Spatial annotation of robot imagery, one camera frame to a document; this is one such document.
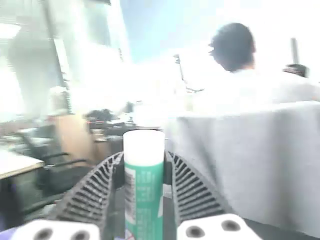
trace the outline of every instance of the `desk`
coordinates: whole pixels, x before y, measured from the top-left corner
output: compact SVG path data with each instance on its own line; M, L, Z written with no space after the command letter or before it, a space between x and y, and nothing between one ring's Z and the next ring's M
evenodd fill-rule
M0 180L41 168L44 162L33 157L0 150Z
M21 206L12 177L38 169L43 164L43 161L29 156L0 150L0 215L4 217L5 229L23 223Z

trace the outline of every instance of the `office chair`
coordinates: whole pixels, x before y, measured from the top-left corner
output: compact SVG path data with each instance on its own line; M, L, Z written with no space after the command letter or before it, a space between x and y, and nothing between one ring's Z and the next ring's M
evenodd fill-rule
M36 185L43 190L46 197L62 194L71 189L92 168L88 166L68 167L75 163L85 163L85 159L58 162L58 157L70 156L67 152L59 152L47 155L43 148L37 147L23 132L17 132L24 144L29 148L31 157L44 161L44 167L39 169Z

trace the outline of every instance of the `wall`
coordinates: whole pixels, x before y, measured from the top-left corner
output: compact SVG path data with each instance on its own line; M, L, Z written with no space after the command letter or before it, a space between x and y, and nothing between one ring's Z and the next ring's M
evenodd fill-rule
M121 0L121 6L132 60L138 63L208 39L223 1Z
M217 27L241 22L254 34L258 68L281 70L292 63L290 38L296 37L300 63L320 79L318 0L121 0L121 5L134 62L209 41Z

